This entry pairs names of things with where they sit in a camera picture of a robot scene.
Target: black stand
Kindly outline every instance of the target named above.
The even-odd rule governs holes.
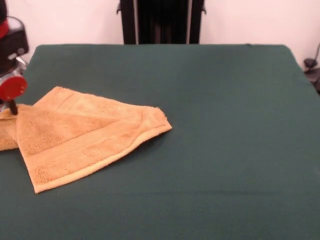
[[[120,11],[124,44],[198,44],[206,12],[204,0],[120,0]]]

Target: green fabric surface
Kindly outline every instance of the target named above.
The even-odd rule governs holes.
[[[62,86],[173,129],[39,195],[0,152],[1,240],[320,239],[320,101],[287,47],[48,45],[25,77],[19,103]]]

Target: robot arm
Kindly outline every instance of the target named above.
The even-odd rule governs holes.
[[[15,98],[27,89],[22,76],[27,64],[20,56],[29,52],[29,45],[24,24],[7,15],[6,2],[0,0],[0,105],[6,103],[17,115]]]

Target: towel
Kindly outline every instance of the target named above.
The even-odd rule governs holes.
[[[34,192],[86,177],[172,129],[157,107],[55,87],[0,113],[0,151],[19,148]]]

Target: cable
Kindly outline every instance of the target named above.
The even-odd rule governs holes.
[[[317,50],[316,50],[316,54],[315,54],[314,60],[317,60],[318,55],[319,55],[319,50],[320,50],[320,43],[319,43],[318,48],[317,48]]]

